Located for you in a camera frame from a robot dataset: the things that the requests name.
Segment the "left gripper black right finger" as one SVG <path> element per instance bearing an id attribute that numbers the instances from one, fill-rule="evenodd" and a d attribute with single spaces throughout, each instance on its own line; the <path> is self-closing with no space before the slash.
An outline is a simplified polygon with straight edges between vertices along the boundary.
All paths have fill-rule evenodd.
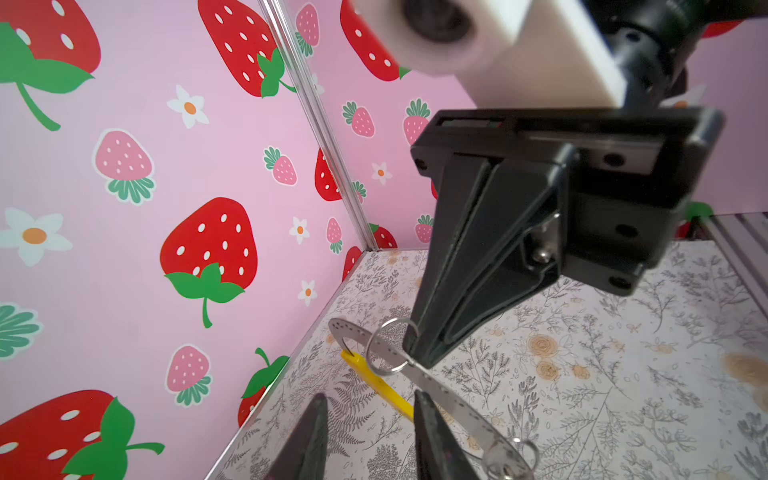
<path id="1" fill-rule="evenodd" d="M 418 479 L 479 479 L 436 404 L 422 390 L 415 392 L 413 422 Z"/>

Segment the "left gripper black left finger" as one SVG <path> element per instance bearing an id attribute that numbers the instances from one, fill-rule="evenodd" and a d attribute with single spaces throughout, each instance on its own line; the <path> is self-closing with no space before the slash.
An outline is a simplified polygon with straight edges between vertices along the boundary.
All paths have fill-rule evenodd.
<path id="1" fill-rule="evenodd" d="M 328 446 L 328 401 L 317 393 L 270 467 L 267 480 L 323 480 Z"/>

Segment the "grey keyring loop yellow tag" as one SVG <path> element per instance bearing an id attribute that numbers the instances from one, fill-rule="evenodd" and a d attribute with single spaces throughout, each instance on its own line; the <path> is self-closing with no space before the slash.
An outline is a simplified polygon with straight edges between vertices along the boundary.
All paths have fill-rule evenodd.
<path id="1" fill-rule="evenodd" d="M 329 329 L 342 348 L 342 357 L 361 379 L 401 415 L 413 419 L 414 408 L 384 380 L 402 374 L 450 414 L 472 436 L 483 453 L 481 462 L 490 479 L 532 479 L 540 455 L 529 440 L 507 440 L 469 403 L 449 387 L 440 383 L 422 365 L 401 348 L 379 337 L 385 328 L 412 322 L 393 318 L 375 331 L 341 318 L 329 321 Z"/>

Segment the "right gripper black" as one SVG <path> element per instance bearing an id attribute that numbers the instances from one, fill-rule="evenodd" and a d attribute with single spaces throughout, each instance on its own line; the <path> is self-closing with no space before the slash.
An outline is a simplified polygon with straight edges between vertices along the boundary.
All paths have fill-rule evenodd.
<path id="1" fill-rule="evenodd" d="M 438 202 L 403 349 L 432 368 L 562 276 L 631 293 L 724 125 L 711 107 L 438 112 L 411 149 Z"/>

